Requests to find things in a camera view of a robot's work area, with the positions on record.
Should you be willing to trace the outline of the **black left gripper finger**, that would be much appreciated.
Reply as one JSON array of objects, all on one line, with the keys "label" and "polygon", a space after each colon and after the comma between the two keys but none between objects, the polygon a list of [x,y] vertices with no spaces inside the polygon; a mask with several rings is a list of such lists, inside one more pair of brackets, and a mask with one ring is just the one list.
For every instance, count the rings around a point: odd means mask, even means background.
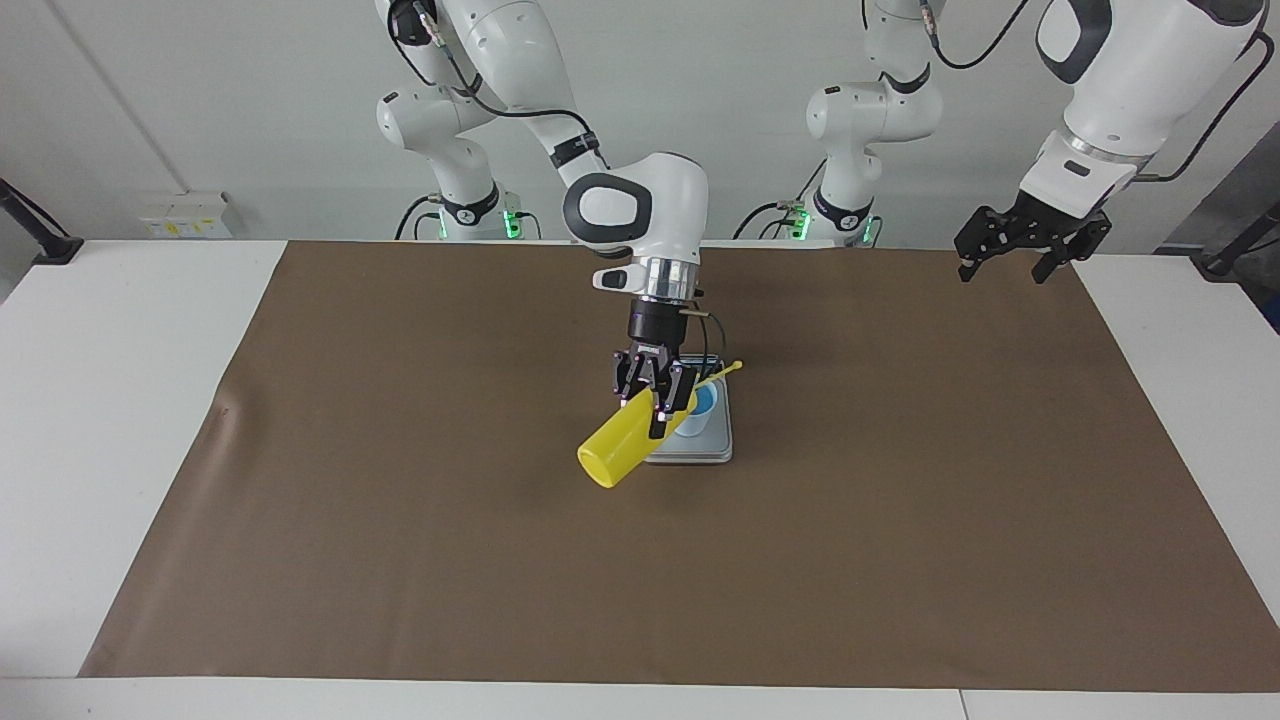
[{"label": "black left gripper finger", "polygon": [[1080,228],[1070,236],[1050,234],[1030,277],[1037,284],[1043,284],[1060,266],[1091,259],[1098,246],[1098,228]]},{"label": "black left gripper finger", "polygon": [[1004,254],[1004,215],[991,206],[979,206],[954,238],[961,282],[970,282],[980,265]]}]

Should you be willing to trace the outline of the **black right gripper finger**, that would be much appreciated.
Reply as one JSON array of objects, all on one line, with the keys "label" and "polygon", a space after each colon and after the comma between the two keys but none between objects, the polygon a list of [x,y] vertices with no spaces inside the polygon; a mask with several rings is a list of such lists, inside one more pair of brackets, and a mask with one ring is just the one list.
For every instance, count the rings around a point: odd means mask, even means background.
[{"label": "black right gripper finger", "polygon": [[613,393],[625,406],[641,392],[652,388],[652,347],[630,347],[614,351]]},{"label": "black right gripper finger", "polygon": [[687,416],[695,395],[698,372],[684,361],[673,360],[664,369],[655,370],[650,383],[653,392],[652,419],[646,437],[664,439],[669,429],[684,416]]}]

